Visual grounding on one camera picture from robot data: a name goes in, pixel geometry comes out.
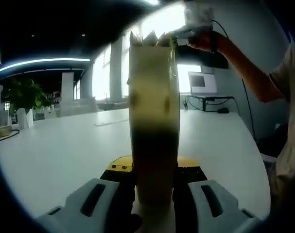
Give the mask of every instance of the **ceiling light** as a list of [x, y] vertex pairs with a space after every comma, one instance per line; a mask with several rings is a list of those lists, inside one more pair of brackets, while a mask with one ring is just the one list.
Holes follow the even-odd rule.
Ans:
[[152, 5], [158, 5], [159, 4], [158, 0], [145, 0], [145, 1], [152, 4]]
[[48, 59], [39, 59], [39, 60], [32, 60], [32, 61], [27, 61], [27, 62], [19, 62], [4, 68], [0, 69], [1, 71], [4, 71], [6, 69], [12, 68], [12, 67], [17, 67], [25, 64], [30, 64], [30, 63], [37, 63], [37, 62], [54, 62], [54, 61], [76, 61], [76, 62], [89, 62], [90, 59], [84, 59], [84, 58], [48, 58]]

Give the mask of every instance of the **human hand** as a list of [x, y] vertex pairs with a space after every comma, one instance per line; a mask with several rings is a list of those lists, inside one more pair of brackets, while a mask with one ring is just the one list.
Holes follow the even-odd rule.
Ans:
[[212, 36], [216, 37], [217, 50], [222, 50], [223, 42], [227, 40], [227, 38], [215, 31], [206, 32], [201, 34], [200, 37], [190, 39], [188, 46], [197, 50], [211, 51], [211, 33], [213, 33]]

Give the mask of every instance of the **ceiling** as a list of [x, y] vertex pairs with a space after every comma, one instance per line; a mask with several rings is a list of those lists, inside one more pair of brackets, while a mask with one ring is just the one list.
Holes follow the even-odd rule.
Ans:
[[[0, 1], [0, 68], [21, 61], [43, 58], [88, 58], [114, 42], [138, 18], [170, 0], [152, 5], [145, 0], [3, 0]], [[83, 68], [92, 62], [38, 63], [0, 72], [0, 83], [7, 76], [40, 80], [43, 86], [59, 86], [62, 71], [23, 72], [47, 68]], [[81, 71], [75, 72], [79, 79]]]

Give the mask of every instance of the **desk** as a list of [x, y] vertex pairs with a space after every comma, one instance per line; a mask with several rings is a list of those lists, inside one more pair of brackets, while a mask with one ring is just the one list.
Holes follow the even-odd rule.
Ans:
[[[130, 155], [128, 118], [128, 109], [121, 109], [47, 119], [1, 141], [0, 167], [30, 215], [64, 205], [70, 193], [99, 178], [111, 161]], [[264, 163], [236, 113], [181, 110], [179, 155], [196, 160], [208, 179], [238, 199], [240, 208], [262, 219], [268, 215]]]

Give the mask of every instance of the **green plant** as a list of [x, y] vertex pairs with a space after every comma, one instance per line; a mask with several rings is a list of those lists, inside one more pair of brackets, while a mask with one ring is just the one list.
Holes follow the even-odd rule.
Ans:
[[11, 113], [19, 108], [25, 108], [28, 113], [30, 109], [40, 108], [49, 102], [40, 86], [32, 79], [12, 79], [4, 94], [10, 101]]

